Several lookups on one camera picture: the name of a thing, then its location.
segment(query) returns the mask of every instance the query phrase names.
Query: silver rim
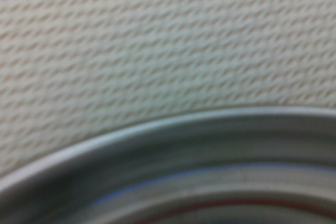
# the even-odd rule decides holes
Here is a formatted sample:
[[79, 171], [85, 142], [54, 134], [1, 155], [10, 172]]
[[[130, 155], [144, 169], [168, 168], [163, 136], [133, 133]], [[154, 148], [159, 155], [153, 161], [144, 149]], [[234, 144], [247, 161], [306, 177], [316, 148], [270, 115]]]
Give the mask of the silver rim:
[[[153, 121], [69, 147], [1, 178], [1, 223], [27, 223], [36, 219], [36, 223], [49, 222], [66, 213], [57, 209], [60, 206], [75, 212], [72, 209], [78, 204], [108, 192], [204, 166], [271, 162], [333, 168], [334, 139], [336, 113], [324, 109], [240, 108]], [[214, 143], [222, 148], [207, 151], [204, 147]], [[162, 150], [150, 151], [148, 147]], [[126, 163], [132, 163], [136, 172]], [[103, 180], [102, 186], [93, 186], [90, 181], [97, 180], [99, 175], [106, 176], [106, 169], [109, 175], [121, 174], [127, 178], [117, 175], [114, 181]], [[55, 184], [64, 180], [70, 180], [66, 188]], [[328, 184], [319, 187], [333, 189]], [[48, 194], [40, 192], [46, 190], [54, 192], [57, 200], [43, 198]], [[67, 202], [78, 195], [87, 195], [87, 198], [73, 207]], [[43, 207], [27, 209], [31, 200]], [[25, 211], [27, 216], [12, 218], [15, 209]]]

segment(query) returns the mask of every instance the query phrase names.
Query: curved metal edge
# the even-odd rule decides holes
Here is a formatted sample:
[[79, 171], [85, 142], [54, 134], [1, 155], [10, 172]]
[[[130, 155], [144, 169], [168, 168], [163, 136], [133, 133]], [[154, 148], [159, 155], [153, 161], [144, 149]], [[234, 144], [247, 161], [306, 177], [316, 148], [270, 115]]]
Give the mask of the curved metal edge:
[[207, 167], [207, 168], [199, 168], [196, 170], [189, 170], [184, 171], [181, 173], [174, 173], [169, 174], [168, 176], [162, 176], [156, 179], [147, 180], [141, 183], [136, 183], [135, 185], [130, 185], [129, 187], [114, 191], [112, 193], [103, 195], [100, 198], [97, 198], [91, 204], [96, 206], [99, 204], [102, 204], [103, 202], [108, 202], [111, 199], [114, 199], [115, 197], [124, 195], [126, 193], [132, 192], [133, 190], [138, 190], [141, 188], [145, 188], [147, 186], [157, 184], [163, 181], [169, 181], [175, 178], [181, 178], [181, 177], [187, 177], [189, 175], [195, 175], [199, 173], [207, 173], [211, 171], [219, 171], [219, 170], [235, 170], [235, 169], [241, 169], [241, 168], [282, 168], [282, 169], [303, 169], [303, 170], [309, 170], [313, 172], [321, 172], [321, 173], [328, 173], [328, 174], [336, 174], [336, 169], [330, 168], [330, 167], [319, 167], [319, 166], [307, 166], [306, 164], [286, 164], [286, 163], [247, 163], [247, 164], [229, 164], [229, 165], [219, 165], [219, 166], [213, 166], [213, 167]]
[[154, 120], [136, 126], [121, 129], [82, 143], [64, 148], [63, 150], [51, 153], [43, 158], [33, 161], [30, 164], [18, 168], [0, 179], [0, 197], [1, 194], [15, 186], [18, 186], [30, 178], [39, 176], [46, 170], [57, 169], [76, 157], [85, 156], [91, 151], [99, 150], [102, 147], [115, 144], [118, 141], [136, 136], [144, 132], [153, 132], [175, 125], [199, 122], [213, 118], [238, 118], [246, 116], [300, 116], [300, 117], [324, 117], [334, 119], [336, 111], [321, 108], [304, 107], [246, 107], [222, 109], [214, 111], [196, 112], [192, 114], [180, 115], [177, 117]]

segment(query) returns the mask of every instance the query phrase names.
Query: metal rim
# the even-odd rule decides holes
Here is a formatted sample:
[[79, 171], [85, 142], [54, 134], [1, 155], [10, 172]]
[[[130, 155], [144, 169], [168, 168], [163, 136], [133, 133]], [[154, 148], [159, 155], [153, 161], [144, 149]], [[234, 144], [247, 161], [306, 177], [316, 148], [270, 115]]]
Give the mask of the metal rim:
[[[334, 180], [336, 169], [313, 166], [261, 163], [211, 167], [150, 180], [105, 196], [93, 207], [100, 207], [97, 212], [108, 212], [96, 215], [97, 219], [90, 223], [148, 224], [174, 216], [183, 217], [187, 212], [240, 205], [291, 208], [333, 219], [336, 198], [330, 192], [334, 191]], [[325, 182], [328, 188], [319, 188]]]
[[[37, 194], [37, 190], [33, 188], [46, 186], [46, 182], [49, 184], [52, 180], [63, 178], [69, 173], [78, 175], [79, 170], [87, 167], [93, 159], [100, 161], [106, 155], [108, 157], [112, 157], [114, 154], [126, 155], [127, 148], [132, 148], [136, 144], [144, 144], [144, 142], [148, 143], [153, 140], [159, 142], [162, 139], [162, 141], [166, 141], [166, 139], [174, 139], [178, 135], [184, 136], [187, 133], [192, 135], [193, 132], [196, 133], [196, 131], [201, 130], [195, 130], [195, 125], [198, 127], [204, 126], [202, 128], [208, 127], [208, 130], [211, 130], [213, 127], [219, 128], [220, 131], [223, 129], [225, 133], [231, 132], [229, 128], [234, 129], [234, 133], [244, 132], [246, 127], [247, 130], [258, 129], [258, 131], [262, 130], [264, 132], [271, 130], [282, 132], [289, 131], [298, 134], [306, 133], [315, 137], [322, 136], [324, 138], [327, 136], [325, 139], [318, 140], [318, 143], [327, 140], [330, 146], [334, 144], [331, 141], [336, 137], [336, 112], [327, 109], [283, 107], [238, 108], [199, 112], [157, 120], [123, 129], [66, 148], [6, 175], [0, 179], [0, 214], [4, 214], [9, 209], [15, 208], [13, 200], [27, 196], [28, 192]], [[336, 155], [330, 150], [330, 146], [325, 149], [325, 154], [321, 154], [321, 156], [318, 155], [318, 158], [310, 158], [313, 155], [309, 157], [310, 152], [306, 153], [307, 155], [301, 155], [303, 153], [297, 152], [297, 159], [300, 160], [304, 157], [303, 160], [307, 159], [307, 161], [316, 164], [334, 166]], [[3, 223], [24, 223], [24, 221], [22, 219], [18, 221], [9, 220]]]

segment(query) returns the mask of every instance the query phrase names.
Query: circular metal object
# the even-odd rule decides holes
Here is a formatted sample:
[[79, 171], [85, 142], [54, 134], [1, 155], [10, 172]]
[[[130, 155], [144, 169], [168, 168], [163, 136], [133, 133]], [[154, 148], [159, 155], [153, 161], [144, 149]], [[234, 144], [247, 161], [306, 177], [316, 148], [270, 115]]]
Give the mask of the circular metal object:
[[0, 222], [276, 223], [280, 214], [277, 223], [336, 223], [334, 148], [331, 110], [240, 108], [157, 120], [4, 176]]

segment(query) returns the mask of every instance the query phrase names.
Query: textured white surface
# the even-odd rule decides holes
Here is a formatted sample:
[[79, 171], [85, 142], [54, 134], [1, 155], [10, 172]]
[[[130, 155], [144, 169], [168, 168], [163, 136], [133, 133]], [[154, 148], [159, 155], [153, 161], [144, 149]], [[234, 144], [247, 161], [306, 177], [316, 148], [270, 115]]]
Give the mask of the textured white surface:
[[133, 122], [336, 107], [333, 0], [3, 0], [0, 173]]

